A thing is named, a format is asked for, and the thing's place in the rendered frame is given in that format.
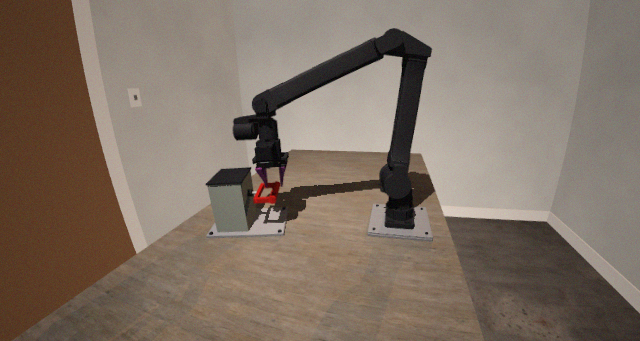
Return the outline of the white mounting plate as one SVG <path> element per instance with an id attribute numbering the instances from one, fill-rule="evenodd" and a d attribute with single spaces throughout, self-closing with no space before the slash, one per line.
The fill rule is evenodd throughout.
<path id="1" fill-rule="evenodd" d="M 259 208 L 249 231 L 245 232 L 217 232 L 216 225 L 212 226 L 206 238 L 240 238 L 240 237 L 269 237 L 284 236 L 288 207 Z"/>

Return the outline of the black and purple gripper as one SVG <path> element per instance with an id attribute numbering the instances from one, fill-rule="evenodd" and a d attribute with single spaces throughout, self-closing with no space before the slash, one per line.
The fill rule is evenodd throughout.
<path id="1" fill-rule="evenodd" d="M 270 141 L 275 141 L 275 140 L 278 140 L 278 139 L 279 139 L 279 137 L 277 137 L 277 138 L 275 138 L 273 140 L 270 140 Z M 265 140 L 259 139 L 259 141 L 266 142 L 266 139 Z M 282 156 L 281 156 L 280 159 L 273 159 L 273 167 L 279 167 L 280 183 L 281 183 L 281 187 L 282 187 L 283 186 L 284 173 L 285 173 L 285 170 L 286 170 L 289 154 L 288 154 L 288 152 L 281 152 L 281 153 L 282 153 Z M 252 162 L 253 162 L 253 164 L 257 163 L 255 171 L 261 177 L 261 179 L 263 180 L 263 182 L 264 182 L 264 184 L 265 184 L 265 186 L 267 188 L 268 187 L 268 181 L 267 181 L 266 169 L 262 169 L 262 168 L 259 167 L 258 162 L 256 162 L 256 157 L 255 156 L 252 159 Z M 263 170 L 264 170 L 264 172 L 263 172 Z"/>

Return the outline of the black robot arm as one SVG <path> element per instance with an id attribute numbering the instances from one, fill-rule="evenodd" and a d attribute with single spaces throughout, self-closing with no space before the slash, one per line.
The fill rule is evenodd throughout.
<path id="1" fill-rule="evenodd" d="M 380 170 L 381 183 L 378 185 L 382 186 L 380 191 L 389 196 L 385 227 L 414 229 L 413 195 L 411 181 L 407 175 L 423 76 L 431 52 L 431 47 L 408 33 L 396 28 L 389 29 L 383 36 L 374 37 L 256 95 L 252 100 L 252 108 L 256 116 L 235 118 L 233 120 L 234 138 L 256 140 L 259 134 L 259 139 L 266 139 L 266 142 L 259 140 L 256 142 L 254 148 L 256 162 L 262 169 L 273 167 L 273 159 L 280 159 L 282 156 L 280 139 L 270 141 L 278 137 L 277 121 L 273 119 L 277 108 L 381 60 L 384 57 L 383 53 L 402 57 L 402 73 L 391 145 L 387 164 Z"/>

